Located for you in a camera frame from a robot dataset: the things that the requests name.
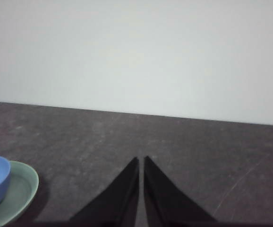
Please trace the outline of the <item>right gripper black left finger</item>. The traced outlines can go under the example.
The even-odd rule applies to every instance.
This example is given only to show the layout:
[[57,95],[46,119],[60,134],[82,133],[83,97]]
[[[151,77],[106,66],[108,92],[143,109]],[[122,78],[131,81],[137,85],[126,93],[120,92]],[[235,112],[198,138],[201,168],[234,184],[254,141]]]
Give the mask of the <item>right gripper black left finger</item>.
[[111,184],[78,213],[74,223],[135,223],[139,198],[139,160],[133,158]]

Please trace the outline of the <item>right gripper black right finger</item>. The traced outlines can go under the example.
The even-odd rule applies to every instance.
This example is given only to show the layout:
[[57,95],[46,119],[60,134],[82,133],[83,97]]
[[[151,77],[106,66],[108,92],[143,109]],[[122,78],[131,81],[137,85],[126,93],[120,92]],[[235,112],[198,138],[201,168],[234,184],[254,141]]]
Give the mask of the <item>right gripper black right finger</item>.
[[184,194],[149,156],[144,158],[144,199],[149,223],[217,222]]

